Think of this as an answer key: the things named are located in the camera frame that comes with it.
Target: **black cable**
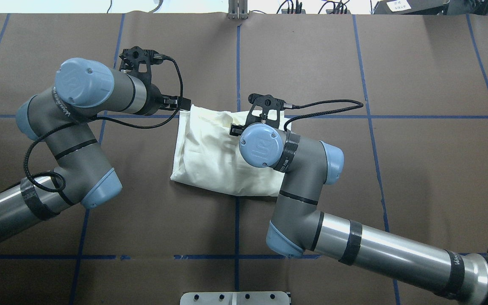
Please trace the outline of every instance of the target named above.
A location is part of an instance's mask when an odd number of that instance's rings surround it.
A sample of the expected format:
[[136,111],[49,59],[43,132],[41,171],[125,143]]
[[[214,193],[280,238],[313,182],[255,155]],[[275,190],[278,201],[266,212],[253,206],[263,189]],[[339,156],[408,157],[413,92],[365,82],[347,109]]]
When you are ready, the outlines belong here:
[[[184,95],[184,82],[182,81],[182,75],[180,74],[180,69],[178,68],[178,64],[176,63],[176,60],[174,60],[174,58],[172,58],[170,56],[164,55],[164,59],[165,60],[172,61],[172,63],[175,66],[176,74],[178,74],[178,81],[180,81],[180,96],[182,97]],[[165,121],[163,121],[163,122],[161,122],[159,124],[156,124],[156,125],[151,125],[151,126],[140,126],[140,125],[134,125],[134,124],[130,124],[130,123],[125,123],[125,122],[122,122],[121,120],[109,118],[107,116],[92,116],[89,119],[91,119],[91,120],[108,120],[110,122],[118,123],[120,125],[124,125],[124,126],[127,126],[127,127],[132,127],[132,128],[137,128],[137,129],[152,129],[152,128],[161,127],[161,126],[165,125],[166,123],[169,123],[169,121],[172,120],[172,118],[174,118],[176,116],[176,114],[178,113],[179,110],[180,110],[180,107],[176,107],[176,109],[174,110],[174,112]],[[38,174],[31,175],[31,173],[29,172],[29,157],[31,155],[31,151],[33,151],[33,148],[37,144],[41,143],[44,139],[46,139],[47,137],[49,137],[53,133],[56,133],[56,132],[58,132],[60,130],[63,130],[63,129],[66,129],[66,128],[69,128],[69,127],[72,127],[72,126],[75,126],[75,125],[76,125],[76,123],[71,122],[71,123],[64,124],[64,125],[62,125],[60,127],[57,127],[57,128],[54,128],[54,129],[48,131],[48,133],[45,133],[44,135],[42,135],[41,137],[39,137],[37,140],[33,141],[33,143],[31,143],[31,145],[29,146],[29,149],[25,153],[24,164],[23,164],[25,177],[31,183],[33,183],[33,185],[37,186],[39,189],[42,189],[43,191],[48,191],[50,193],[59,193],[59,192],[63,191],[63,189],[65,189],[65,187],[66,187],[67,184],[65,182],[65,178],[62,175],[58,174],[57,172],[40,172]],[[50,189],[50,188],[48,188],[48,187],[46,187],[44,185],[41,185],[37,181],[35,181],[35,178],[37,178],[37,177],[55,177],[55,178],[57,178],[57,179],[59,179],[61,181],[61,184],[60,184],[59,187],[57,187],[55,189]],[[13,187],[15,187],[17,185],[19,185],[19,183],[8,187],[8,189],[11,189],[11,188],[13,188]]]
[[350,2],[351,0],[347,0],[346,2],[344,2],[344,11],[342,12],[343,14],[347,14],[347,3]]
[[313,116],[326,116],[327,114],[338,114],[340,112],[358,109],[358,108],[361,108],[363,106],[363,103],[358,102],[356,100],[352,100],[352,99],[333,99],[333,100],[322,100],[321,102],[315,102],[315,103],[306,104],[306,105],[302,105],[302,106],[293,105],[293,109],[302,109],[302,108],[307,108],[307,107],[316,106],[316,105],[320,105],[320,104],[331,104],[331,103],[351,103],[351,104],[355,104],[355,106],[349,106],[346,108],[340,108],[340,109],[336,109],[336,110],[314,112],[313,114],[302,114],[300,116],[295,116],[293,118],[290,118],[289,120],[287,120],[287,122],[285,122],[285,124],[283,124],[283,130],[287,131],[287,126],[289,125],[289,123],[294,122],[294,121],[299,120],[299,119],[311,118]]
[[317,14],[321,14],[321,10],[327,5],[327,3],[332,3],[333,4],[333,11],[335,10],[336,8],[336,2],[334,1],[325,1],[325,3],[321,6],[321,8],[319,9],[319,11],[317,12]]
[[76,125],[76,123],[74,123],[74,122],[66,123],[60,127],[56,127],[54,129],[48,131],[48,133],[45,133],[44,135],[39,137],[37,140],[33,141],[33,143],[31,143],[31,145],[29,146],[28,151],[25,153],[25,157],[24,157],[25,177],[29,180],[29,182],[33,183],[33,185],[37,186],[39,189],[42,189],[43,191],[49,191],[50,193],[58,193],[58,192],[62,191],[63,189],[65,189],[65,186],[66,186],[65,178],[62,175],[58,174],[57,172],[40,172],[38,174],[35,174],[35,177],[48,176],[48,177],[55,177],[55,178],[60,179],[61,185],[59,187],[57,187],[56,189],[50,189],[44,185],[41,185],[37,181],[35,181],[35,179],[31,175],[31,173],[29,172],[29,165],[28,165],[29,164],[29,156],[31,155],[31,151],[33,151],[33,148],[35,148],[35,146],[37,144],[41,143],[44,139],[48,138],[53,133],[56,133],[62,129],[66,129],[66,128],[69,128],[69,127],[74,126],[74,125]]
[[180,81],[180,96],[184,96],[184,82],[182,81],[182,75],[180,74],[180,69],[178,68],[178,64],[176,63],[176,60],[170,56],[165,55],[165,59],[172,61],[172,63],[175,66],[176,69],[176,74],[178,74],[178,81]]
[[289,14],[289,10],[290,10],[290,7],[289,7],[289,3],[291,2],[291,5],[293,5],[293,0],[285,0],[283,1],[281,4],[280,4],[280,7],[278,8],[278,10],[276,11],[276,13],[279,13],[281,11],[281,7],[287,2],[287,13]]
[[152,12],[152,13],[153,12],[157,12],[161,8],[161,5],[162,4],[163,4],[163,0],[159,0],[159,3],[157,4],[157,6],[153,10],[151,10],[149,12]]
[[341,10],[341,9],[343,10],[343,8],[342,8],[342,6],[343,6],[343,5],[344,5],[344,3],[342,3],[342,2],[340,1],[340,2],[338,3],[338,5],[336,6],[336,8],[335,8],[335,9],[333,9],[333,11],[331,12],[331,14],[338,14],[338,12],[340,12],[340,10]]

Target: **crumpled fabric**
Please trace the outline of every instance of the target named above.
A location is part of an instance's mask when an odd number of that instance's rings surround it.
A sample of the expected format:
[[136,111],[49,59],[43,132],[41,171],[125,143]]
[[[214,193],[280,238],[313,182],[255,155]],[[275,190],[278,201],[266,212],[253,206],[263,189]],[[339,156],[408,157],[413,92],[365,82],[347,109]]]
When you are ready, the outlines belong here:
[[[247,115],[194,105],[181,111],[171,180],[228,195],[276,197],[283,173],[246,163],[238,150],[240,137],[229,135],[231,124],[244,125]],[[275,112],[269,118],[275,119]],[[281,112],[280,126],[286,121]]]

